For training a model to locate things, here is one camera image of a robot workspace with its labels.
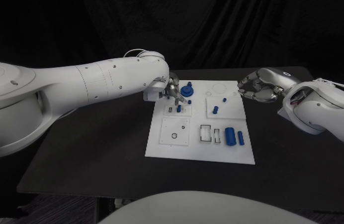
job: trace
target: black table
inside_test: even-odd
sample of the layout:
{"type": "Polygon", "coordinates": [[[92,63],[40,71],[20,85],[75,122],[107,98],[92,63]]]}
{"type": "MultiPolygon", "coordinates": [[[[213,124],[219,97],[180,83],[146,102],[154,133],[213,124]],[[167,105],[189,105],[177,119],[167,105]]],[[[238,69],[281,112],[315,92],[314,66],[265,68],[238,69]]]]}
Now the black table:
{"type": "MultiPolygon", "coordinates": [[[[302,81],[302,67],[284,67],[302,81]]],[[[176,71],[182,80],[241,80],[255,68],[176,71]]],[[[154,103],[143,93],[82,107],[52,126],[19,192],[140,199],[196,190],[282,208],[344,211],[344,143],[302,132],[271,104],[243,100],[256,165],[146,157],[154,103]]]]}

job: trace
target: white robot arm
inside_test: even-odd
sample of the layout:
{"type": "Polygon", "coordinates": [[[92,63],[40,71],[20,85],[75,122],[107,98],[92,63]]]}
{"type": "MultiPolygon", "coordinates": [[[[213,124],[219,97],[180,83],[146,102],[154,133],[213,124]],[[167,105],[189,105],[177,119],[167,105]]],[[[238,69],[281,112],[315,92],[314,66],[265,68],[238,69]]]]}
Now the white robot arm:
{"type": "Polygon", "coordinates": [[[140,91],[146,101],[186,102],[158,52],[49,69],[0,63],[0,156],[30,145],[76,108],[140,91]]]}
{"type": "Polygon", "coordinates": [[[238,87],[251,81],[256,92],[241,89],[243,97],[269,103],[282,95],[284,106],[278,114],[307,133],[320,134],[327,129],[344,142],[344,91],[336,87],[344,85],[321,78],[301,82],[275,68],[255,71],[238,87]]]}

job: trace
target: black background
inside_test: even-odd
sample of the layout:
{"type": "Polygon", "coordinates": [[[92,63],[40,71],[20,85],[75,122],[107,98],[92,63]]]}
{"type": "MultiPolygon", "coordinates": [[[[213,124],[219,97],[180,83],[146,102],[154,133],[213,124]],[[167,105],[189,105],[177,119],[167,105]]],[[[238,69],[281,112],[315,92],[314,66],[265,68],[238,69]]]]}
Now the black background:
{"type": "Polygon", "coordinates": [[[33,68],[143,48],[171,70],[304,66],[344,82],[343,38],[344,0],[0,0],[0,62],[33,68]]]}

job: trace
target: white board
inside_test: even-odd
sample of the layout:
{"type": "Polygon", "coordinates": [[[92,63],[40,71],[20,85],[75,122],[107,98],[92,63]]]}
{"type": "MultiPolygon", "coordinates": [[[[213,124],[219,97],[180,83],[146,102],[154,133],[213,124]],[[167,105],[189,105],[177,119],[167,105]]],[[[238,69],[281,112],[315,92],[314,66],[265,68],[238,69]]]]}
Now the white board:
{"type": "MultiPolygon", "coordinates": [[[[180,81],[180,88],[187,85],[189,81],[180,81]]],[[[158,157],[158,158],[174,158],[174,159],[189,159],[212,162],[225,162],[225,163],[242,163],[242,164],[255,164],[253,152],[251,147],[249,131],[245,119],[245,109],[242,103],[242,97],[238,94],[238,82],[236,81],[192,81],[193,95],[186,98],[192,100],[190,105],[183,105],[192,107],[192,116],[176,116],[174,114],[167,115],[166,110],[169,106],[174,105],[174,98],[161,98],[156,102],[153,122],[151,122],[151,131],[147,143],[146,156],[158,157]],[[210,105],[213,106],[219,102],[219,111],[220,108],[226,108],[226,105],[222,107],[223,98],[236,98],[233,101],[233,110],[230,114],[217,113],[225,115],[225,117],[216,116],[216,118],[209,117],[207,114],[207,97],[219,99],[212,100],[210,105]],[[189,145],[176,145],[161,143],[160,137],[163,133],[163,120],[164,119],[187,119],[189,120],[189,145]],[[210,125],[210,135],[212,142],[200,141],[200,125],[210,125]],[[225,129],[228,127],[235,128],[236,134],[236,145],[226,145],[226,136],[225,129]],[[215,129],[219,129],[220,143],[215,143],[215,129]],[[245,145],[239,145],[238,131],[242,131],[245,145]]],[[[171,136],[173,130],[166,131],[166,137],[171,136]]]]}

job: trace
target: blue cylinder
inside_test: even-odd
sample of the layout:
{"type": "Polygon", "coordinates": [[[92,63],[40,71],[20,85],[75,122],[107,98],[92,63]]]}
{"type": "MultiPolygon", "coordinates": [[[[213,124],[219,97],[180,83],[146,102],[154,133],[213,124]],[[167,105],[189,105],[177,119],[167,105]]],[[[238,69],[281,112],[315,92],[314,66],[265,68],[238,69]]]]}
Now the blue cylinder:
{"type": "Polygon", "coordinates": [[[193,88],[192,86],[183,86],[180,89],[180,93],[184,97],[190,97],[193,95],[193,88]]]}
{"type": "Polygon", "coordinates": [[[239,144],[241,144],[241,145],[245,145],[245,143],[243,143],[242,131],[238,131],[238,139],[239,139],[239,144]]]}
{"type": "Polygon", "coordinates": [[[219,107],[215,106],[215,107],[213,107],[213,114],[217,114],[217,110],[219,110],[219,107]]]}
{"type": "Polygon", "coordinates": [[[235,129],[233,128],[226,128],[225,129],[225,134],[226,134],[226,144],[229,146],[235,146],[236,145],[235,129]]]}

